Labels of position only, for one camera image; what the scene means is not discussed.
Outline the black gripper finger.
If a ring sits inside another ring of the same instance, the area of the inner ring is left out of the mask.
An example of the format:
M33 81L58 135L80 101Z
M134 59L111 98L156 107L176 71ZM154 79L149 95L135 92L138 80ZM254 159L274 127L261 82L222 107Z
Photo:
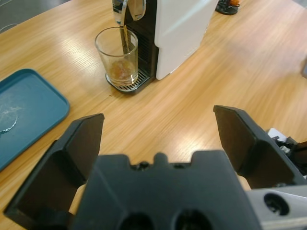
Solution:
M69 209L98 156L103 122L103 114L74 120L32 169L4 216L27 230L69 229Z
M244 110L213 107L222 147L252 189L306 185L307 144L270 137Z

